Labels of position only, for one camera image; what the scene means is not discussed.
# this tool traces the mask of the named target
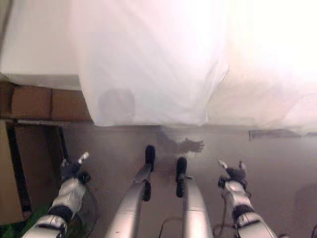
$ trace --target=black joint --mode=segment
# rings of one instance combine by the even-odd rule
[[[226,182],[228,181],[227,177],[224,176],[220,176],[219,180],[218,180],[218,187],[224,189],[224,186],[226,184]]]
[[[248,213],[248,212],[254,212],[253,208],[252,207],[249,207],[248,205],[239,205],[239,206],[236,206],[234,209],[233,209],[233,212],[232,212],[232,218],[234,220],[234,222],[237,221],[237,219],[245,214],[245,213]]]
[[[82,184],[86,184],[91,180],[91,176],[88,172],[83,171],[80,172],[78,175],[78,180],[82,183]]]
[[[176,182],[178,182],[178,177],[181,174],[186,174],[186,169],[187,169],[187,160],[184,157],[180,157],[177,160],[177,165],[176,165]]]
[[[180,179],[177,182],[177,186],[176,186],[176,196],[177,197],[183,197],[183,182],[184,180]]]
[[[155,148],[152,145],[148,145],[145,150],[145,163],[151,164],[151,172],[154,170],[154,160],[155,160]]]
[[[49,210],[48,215],[61,217],[64,219],[64,221],[66,221],[67,224],[69,224],[73,217],[73,212],[68,207],[60,205],[60,206],[52,207]]]
[[[143,201],[147,202],[151,198],[151,184],[148,181],[145,181],[145,188],[143,194]]]

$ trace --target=silver metal panel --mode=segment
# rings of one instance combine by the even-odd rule
[[[193,178],[184,179],[183,237],[213,238],[206,206]]]
[[[240,238],[277,238],[270,228],[262,222],[240,228],[238,234]]]
[[[58,238],[59,231],[33,227],[22,238]]]
[[[133,183],[125,194],[105,238],[136,238],[145,181]]]

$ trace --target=brown cardboard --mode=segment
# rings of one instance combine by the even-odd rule
[[[53,201],[58,182],[42,126],[15,127],[24,177],[32,210]]]
[[[52,90],[19,86],[12,97],[12,114],[19,119],[51,119]]]
[[[2,120],[0,120],[0,187],[0,225],[23,221],[6,125]]]
[[[52,120],[91,121],[83,93],[53,89]]]
[[[0,80],[0,117],[8,118],[11,115],[11,100],[14,84]]]

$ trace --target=gray floor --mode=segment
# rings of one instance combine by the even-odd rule
[[[181,216],[182,202],[175,195],[175,165],[180,154],[188,159],[188,174],[201,189],[212,224],[220,222],[223,209],[217,188],[222,174],[218,157],[230,165],[241,159],[246,163],[253,205],[277,234],[308,238],[317,223],[317,137],[249,141],[247,130],[229,128],[86,125],[65,127],[64,135],[70,156],[77,158],[86,150],[91,154],[84,168],[93,177],[89,187],[99,203],[99,220],[91,237],[104,237],[144,162],[148,144],[156,147],[157,159],[151,177],[152,198],[142,204],[140,238],[157,238],[167,217]],[[223,237],[232,238],[229,234]],[[161,238],[177,237],[181,237],[181,222],[167,223]]]

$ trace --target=cardboard box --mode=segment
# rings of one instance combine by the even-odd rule
[[[51,119],[52,89],[18,86],[14,89],[11,109],[18,119]]]
[[[58,127],[1,122],[0,225],[24,221],[59,190]]]
[[[11,100],[15,84],[0,80],[0,117],[9,118],[11,115]]]
[[[53,89],[52,120],[91,121],[83,93]]]
[[[24,220],[14,175],[9,138],[0,120],[0,225]]]

